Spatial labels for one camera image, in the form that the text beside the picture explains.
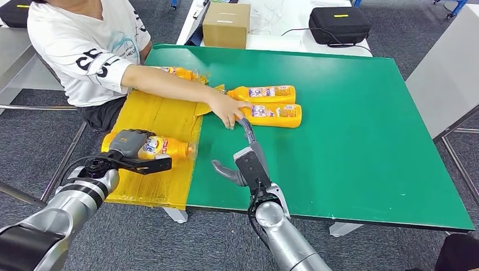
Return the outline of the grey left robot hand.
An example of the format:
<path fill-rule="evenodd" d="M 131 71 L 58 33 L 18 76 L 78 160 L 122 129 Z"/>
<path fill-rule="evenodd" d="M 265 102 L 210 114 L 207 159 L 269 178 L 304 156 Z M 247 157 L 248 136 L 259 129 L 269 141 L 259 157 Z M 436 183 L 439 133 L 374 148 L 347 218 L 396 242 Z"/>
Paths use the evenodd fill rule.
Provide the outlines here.
<path fill-rule="evenodd" d="M 138 158 L 138 152 L 147 139 L 155 133 L 141 129 L 124 129 L 119 131 L 108 146 L 108 151 L 117 151 L 125 158 Z"/>

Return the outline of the person's right hand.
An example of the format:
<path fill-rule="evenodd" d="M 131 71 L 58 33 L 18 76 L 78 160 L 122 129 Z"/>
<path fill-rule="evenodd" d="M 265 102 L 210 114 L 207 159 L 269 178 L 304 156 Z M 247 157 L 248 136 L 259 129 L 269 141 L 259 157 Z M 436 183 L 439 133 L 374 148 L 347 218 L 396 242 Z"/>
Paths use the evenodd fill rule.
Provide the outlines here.
<path fill-rule="evenodd" d="M 219 93 L 213 93 L 207 98 L 206 103 L 211 111 L 222 120 L 224 126 L 231 130 L 234 129 L 237 119 L 245 117 L 241 109 L 252 107 L 249 102 L 235 100 Z"/>

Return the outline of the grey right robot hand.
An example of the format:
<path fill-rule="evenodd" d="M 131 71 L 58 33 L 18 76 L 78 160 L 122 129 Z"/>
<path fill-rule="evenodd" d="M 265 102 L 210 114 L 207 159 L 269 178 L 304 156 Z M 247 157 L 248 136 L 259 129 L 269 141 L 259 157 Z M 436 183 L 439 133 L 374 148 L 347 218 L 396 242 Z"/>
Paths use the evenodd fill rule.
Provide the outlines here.
<path fill-rule="evenodd" d="M 260 145 L 258 144 L 256 140 L 256 136 L 254 134 L 254 131 L 252 129 L 251 123 L 248 121 L 247 118 L 242 118 L 237 121 L 244 129 L 245 131 L 245 136 L 249 142 L 249 148 L 253 150 L 253 152 L 256 152 L 258 157 L 262 157 L 263 153 L 260 148 Z M 244 179 L 243 175 L 239 170 L 232 170 L 229 169 L 221 164 L 218 160 L 212 160 L 211 161 L 212 166 L 219 175 L 225 177 L 226 179 L 232 181 L 238 186 L 241 187 L 246 187 L 248 186 L 247 181 Z"/>

